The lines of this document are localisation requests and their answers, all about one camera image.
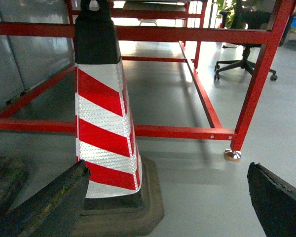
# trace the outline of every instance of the black rubber object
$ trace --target black rubber object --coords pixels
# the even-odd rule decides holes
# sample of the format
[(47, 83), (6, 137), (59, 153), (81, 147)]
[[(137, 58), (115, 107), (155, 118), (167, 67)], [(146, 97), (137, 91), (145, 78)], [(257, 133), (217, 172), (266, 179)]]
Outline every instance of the black rubber object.
[(0, 158), (0, 217), (13, 204), (28, 177), (20, 159)]
[(251, 163), (248, 183), (252, 205), (268, 237), (296, 237), (296, 188)]
[(0, 218), (0, 237), (68, 237), (89, 184), (83, 160)]

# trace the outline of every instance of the reflective stripe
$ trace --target reflective stripe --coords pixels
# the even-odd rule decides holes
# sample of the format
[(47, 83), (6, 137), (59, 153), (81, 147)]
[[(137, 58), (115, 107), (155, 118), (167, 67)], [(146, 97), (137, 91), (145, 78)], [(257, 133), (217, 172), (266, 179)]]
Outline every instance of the reflective stripe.
[(131, 174), (136, 171), (136, 155), (133, 155), (131, 158), (125, 157), (91, 146), (78, 139), (76, 139), (76, 142), (79, 143), (77, 144), (77, 147), (79, 147), (77, 155), (84, 160)]
[(80, 96), (104, 109), (123, 116), (120, 93), (118, 91), (111, 89), (80, 69), (78, 69), (77, 84)]
[(130, 190), (137, 189), (133, 174), (110, 169), (88, 161), (86, 161), (86, 165), (88, 168), (90, 168), (91, 171), (90, 180), (94, 182)]
[(78, 139), (80, 141), (106, 151), (131, 157), (132, 154), (129, 150), (128, 138), (94, 126), (80, 118), (78, 119), (78, 126)]
[(118, 64), (78, 64), (79, 69), (96, 78), (115, 91), (121, 92), (123, 89), (123, 67), (122, 60)]
[(110, 197), (117, 197), (134, 193), (134, 190), (99, 184), (90, 180), (86, 198), (107, 198), (108, 194), (110, 194)]
[(76, 94), (77, 115), (80, 119), (88, 121), (92, 125), (127, 137), (130, 135), (130, 127), (125, 126), (130, 123), (129, 115), (121, 117), (111, 111), (108, 111), (97, 104)]

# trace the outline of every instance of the metal foot pad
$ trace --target metal foot pad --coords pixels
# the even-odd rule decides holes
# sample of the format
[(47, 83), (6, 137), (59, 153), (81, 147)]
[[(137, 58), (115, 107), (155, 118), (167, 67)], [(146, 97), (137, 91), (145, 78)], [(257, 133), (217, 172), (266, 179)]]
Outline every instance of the metal foot pad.
[(223, 156), (225, 159), (230, 161), (239, 161), (241, 158), (241, 152), (240, 151), (233, 151), (232, 149), (226, 149), (223, 153)]

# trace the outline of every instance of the chair base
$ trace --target chair base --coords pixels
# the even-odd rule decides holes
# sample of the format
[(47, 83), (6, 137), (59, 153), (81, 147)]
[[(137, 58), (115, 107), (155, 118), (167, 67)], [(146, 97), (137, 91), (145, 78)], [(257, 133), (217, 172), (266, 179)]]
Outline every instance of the chair base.
[[(228, 64), (228, 66), (225, 66), (223, 68), (220, 68), (219, 64)], [(248, 60), (230, 60), (230, 61), (217, 61), (215, 65), (215, 80), (220, 79), (220, 72), (227, 71), (234, 68), (242, 68), (245, 69), (248, 73), (252, 75), (254, 68), (256, 67), (256, 64), (253, 62), (250, 62)], [(273, 69), (270, 69), (269, 71), (272, 73), (271, 80), (277, 80), (276, 71)]]

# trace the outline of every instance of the cone base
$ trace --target cone base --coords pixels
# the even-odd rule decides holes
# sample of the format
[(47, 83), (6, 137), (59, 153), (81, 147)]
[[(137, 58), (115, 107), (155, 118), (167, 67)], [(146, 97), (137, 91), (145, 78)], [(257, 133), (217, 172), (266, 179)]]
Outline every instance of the cone base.
[(114, 206), (101, 201), (103, 210), (95, 206), (93, 214), (80, 215), (73, 233), (74, 237), (137, 237), (152, 232), (164, 216), (163, 201), (155, 163), (142, 157), (142, 164), (141, 191), (129, 195), (133, 196), (134, 205), (131, 202), (121, 201), (116, 202), (117, 205)]

